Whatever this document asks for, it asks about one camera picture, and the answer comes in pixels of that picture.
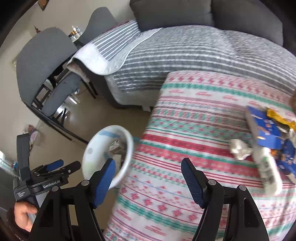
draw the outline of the crumpled paper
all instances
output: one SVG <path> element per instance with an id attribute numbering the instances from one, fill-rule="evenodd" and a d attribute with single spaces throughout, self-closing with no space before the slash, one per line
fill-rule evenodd
<path id="1" fill-rule="evenodd" d="M 117 139 L 110 145 L 109 152 L 116 164 L 115 173 L 118 173 L 126 156 L 126 145 L 122 140 Z"/>
<path id="2" fill-rule="evenodd" d="M 231 139 L 229 143 L 229 151 L 237 160 L 244 160 L 252 154 L 253 148 L 248 147 L 247 143 L 240 139 Z"/>

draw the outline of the gray upholstered chair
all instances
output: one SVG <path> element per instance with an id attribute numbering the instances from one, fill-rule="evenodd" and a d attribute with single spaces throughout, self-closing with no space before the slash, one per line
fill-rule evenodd
<path id="1" fill-rule="evenodd" d="M 66 69 L 57 78 L 58 83 L 53 90 L 44 84 L 54 70 L 76 51 L 71 39 L 59 28 L 43 30 L 23 47 L 17 57 L 17 85 L 21 100 L 37 117 L 66 138 L 71 139 L 64 132 L 88 143 L 64 127 L 66 109 L 54 116 L 59 106 L 79 87 L 82 79 L 73 72 L 65 75 Z M 38 99 L 44 89 L 45 94 Z"/>
<path id="2" fill-rule="evenodd" d="M 100 34 L 115 26 L 117 26 L 117 22 L 109 9 L 106 7 L 99 7 L 92 13 L 89 23 L 78 41 L 84 46 Z"/>

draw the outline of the yellow wrapper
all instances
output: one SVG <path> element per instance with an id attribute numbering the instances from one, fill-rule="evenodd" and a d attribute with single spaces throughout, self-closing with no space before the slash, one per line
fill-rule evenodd
<path id="1" fill-rule="evenodd" d="M 295 121 L 287 121 L 286 119 L 281 117 L 278 113 L 276 113 L 272 109 L 267 109 L 267 116 L 269 118 L 275 119 L 279 123 L 282 123 L 284 125 L 288 125 L 291 129 L 293 129 L 296 132 L 296 123 L 295 123 Z"/>

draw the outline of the white wall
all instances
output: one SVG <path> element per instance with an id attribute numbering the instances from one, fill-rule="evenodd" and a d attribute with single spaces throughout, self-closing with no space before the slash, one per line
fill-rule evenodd
<path id="1" fill-rule="evenodd" d="M 67 35 L 72 25 L 86 28 L 92 12 L 108 7 L 118 23 L 134 18 L 129 0 L 50 0 L 42 11 L 36 4 L 13 27 L 0 48 L 0 150 L 16 160 L 16 136 L 26 124 L 37 125 L 39 119 L 22 103 L 12 60 L 39 30 L 58 27 Z"/>
<path id="2" fill-rule="evenodd" d="M 26 24 L 26 16 L 11 30 L 0 48 L 0 150 L 16 160 L 16 137 L 22 134 L 26 124 L 36 125 L 38 118 L 23 104 L 18 92 L 16 72 L 12 60 L 32 38 Z"/>
<path id="3" fill-rule="evenodd" d="M 37 4 L 32 7 L 30 33 L 36 33 L 34 25 L 39 30 L 55 26 L 67 35 L 71 33 L 72 25 L 84 30 L 92 12 L 98 7 L 107 7 L 118 23 L 134 18 L 129 0 L 50 0 L 44 11 Z"/>

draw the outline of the white striped blanket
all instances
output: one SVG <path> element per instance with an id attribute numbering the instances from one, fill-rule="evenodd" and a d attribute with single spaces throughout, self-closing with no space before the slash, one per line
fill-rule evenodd
<path id="1" fill-rule="evenodd" d="M 206 70 L 265 81 L 285 93 L 296 83 L 296 58 L 269 40 L 209 26 L 140 32 L 135 20 L 81 48 L 73 58 L 99 75 L 112 75 L 124 92 L 160 89 L 168 73 Z M 71 71 L 85 79 L 72 61 Z"/>

